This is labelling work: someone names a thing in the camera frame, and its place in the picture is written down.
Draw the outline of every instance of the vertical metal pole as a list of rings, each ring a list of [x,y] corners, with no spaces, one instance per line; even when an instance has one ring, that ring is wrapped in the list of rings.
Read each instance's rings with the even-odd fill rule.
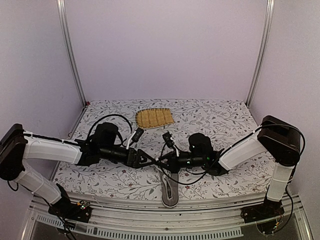
[[[68,53],[75,87],[78,92],[80,101],[81,101],[82,105],[85,107],[87,104],[87,100],[86,100],[84,89],[83,89],[81,81],[80,81],[79,72],[78,72],[77,64],[76,64],[76,59],[75,59],[74,51],[73,51],[72,44],[71,44],[70,33],[69,33],[68,22],[67,22],[67,14],[66,14],[66,8],[65,8],[65,1],[64,0],[57,0],[57,5],[58,5],[58,12],[59,12],[62,33],[63,33],[63,37],[64,37],[64,43],[66,46],[66,51]]]
[[[267,48],[267,42],[268,42],[271,23],[272,23],[274,5],[275,5],[275,0],[268,0],[267,5],[266,5],[263,34],[262,34],[259,55],[258,55],[258,59],[256,61],[249,93],[248,93],[248,95],[246,97],[246,101],[245,101],[245,104],[248,108],[250,108],[250,106],[253,102],[254,95],[256,92],[256,88],[257,88],[257,84],[258,84],[258,80],[259,80],[259,76],[260,76],[260,72],[261,72],[261,68],[263,65],[263,60],[264,60],[264,56],[265,56],[265,52],[266,52],[266,48]]]

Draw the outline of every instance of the white partition panel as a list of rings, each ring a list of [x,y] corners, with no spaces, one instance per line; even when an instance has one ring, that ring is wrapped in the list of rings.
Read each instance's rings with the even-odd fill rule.
[[[275,2],[269,42],[251,112],[274,115],[305,135],[293,180],[314,239],[320,239],[320,1]]]
[[[55,0],[0,1],[0,139],[14,123],[67,137],[82,105],[69,65]],[[48,177],[53,161],[32,161]],[[21,239],[32,194],[0,179],[0,239]]]
[[[68,0],[89,100],[244,100],[266,0]]]

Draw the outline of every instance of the leaf pattern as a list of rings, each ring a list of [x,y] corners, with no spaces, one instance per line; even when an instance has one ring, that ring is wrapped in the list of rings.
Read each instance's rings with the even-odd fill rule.
[[[175,143],[182,150],[189,149],[188,137],[203,133],[210,137],[213,148],[227,148],[250,133],[257,125],[242,101],[200,99],[151,99],[93,101],[81,119],[74,139],[85,139],[90,127],[107,114],[121,114],[137,128],[136,113],[148,108],[169,108],[174,123],[146,129],[138,143],[132,147],[142,149],[150,156],[160,155],[163,147],[162,134],[170,131]],[[123,138],[130,134],[127,123],[119,117],[110,117],[106,122],[115,123]],[[206,175],[193,185],[180,185],[182,200],[216,199],[265,192],[272,176],[274,159],[265,152],[237,166],[228,174],[211,177]],[[200,173],[201,168],[189,171]],[[179,180],[193,182],[199,176],[182,169]],[[154,166],[141,169],[126,167],[102,159],[91,166],[76,166],[61,162],[54,181],[67,191],[107,198],[161,201],[161,183]]]

